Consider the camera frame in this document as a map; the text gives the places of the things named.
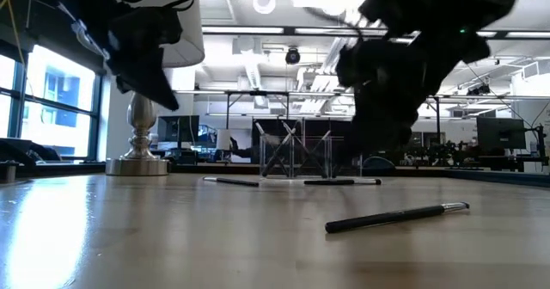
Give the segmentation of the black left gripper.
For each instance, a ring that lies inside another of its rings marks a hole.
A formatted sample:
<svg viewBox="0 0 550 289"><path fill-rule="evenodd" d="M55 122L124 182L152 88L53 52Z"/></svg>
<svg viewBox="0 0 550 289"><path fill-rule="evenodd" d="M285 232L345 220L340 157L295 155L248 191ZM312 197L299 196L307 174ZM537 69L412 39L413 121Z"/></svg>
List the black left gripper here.
<svg viewBox="0 0 550 289"><path fill-rule="evenodd" d="M171 111L180 105L162 70L163 45L183 32L178 13L168 7L107 7L107 65L121 93L134 91Z"/></svg>

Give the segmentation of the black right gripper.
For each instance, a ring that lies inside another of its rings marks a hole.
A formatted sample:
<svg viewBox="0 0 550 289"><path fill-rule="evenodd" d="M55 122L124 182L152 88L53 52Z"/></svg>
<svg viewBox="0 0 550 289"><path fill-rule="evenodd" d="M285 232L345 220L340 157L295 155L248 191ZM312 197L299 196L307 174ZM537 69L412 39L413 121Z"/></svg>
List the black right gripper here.
<svg viewBox="0 0 550 289"><path fill-rule="evenodd" d="M460 62L469 64L490 55L487 40L474 35L461 40L426 40L410 44L360 40L339 51L339 84L354 89L355 114L346 132L346 153L393 150L406 145L411 125L383 108L392 101L415 108L435 95L444 78Z"/></svg>

